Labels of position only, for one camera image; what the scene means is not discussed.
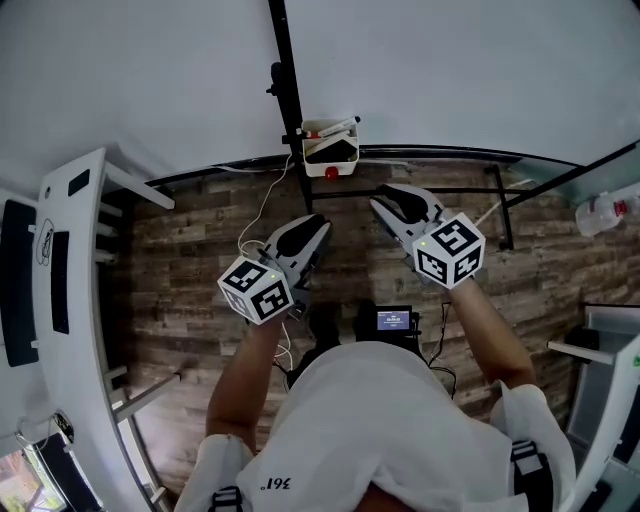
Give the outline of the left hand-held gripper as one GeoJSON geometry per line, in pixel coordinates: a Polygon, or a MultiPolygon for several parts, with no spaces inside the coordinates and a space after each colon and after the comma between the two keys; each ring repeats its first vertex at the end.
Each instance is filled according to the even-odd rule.
{"type": "Polygon", "coordinates": [[[217,281],[231,309],[256,325],[283,312],[299,320],[311,303],[313,253],[324,255],[330,230],[323,215],[311,214],[274,231],[264,251],[239,249],[217,281]]]}

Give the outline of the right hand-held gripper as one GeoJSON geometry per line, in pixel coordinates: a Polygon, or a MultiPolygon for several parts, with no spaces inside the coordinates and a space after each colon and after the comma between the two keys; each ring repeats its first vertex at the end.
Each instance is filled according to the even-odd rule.
{"type": "MultiPolygon", "coordinates": [[[[385,200],[372,197],[369,205],[376,219],[400,244],[411,244],[425,226],[444,214],[443,204],[426,189],[405,185],[381,185],[385,200]]],[[[486,239],[464,213],[423,234],[411,246],[414,269],[421,278],[453,289],[473,277],[483,266],[486,239]]]]}

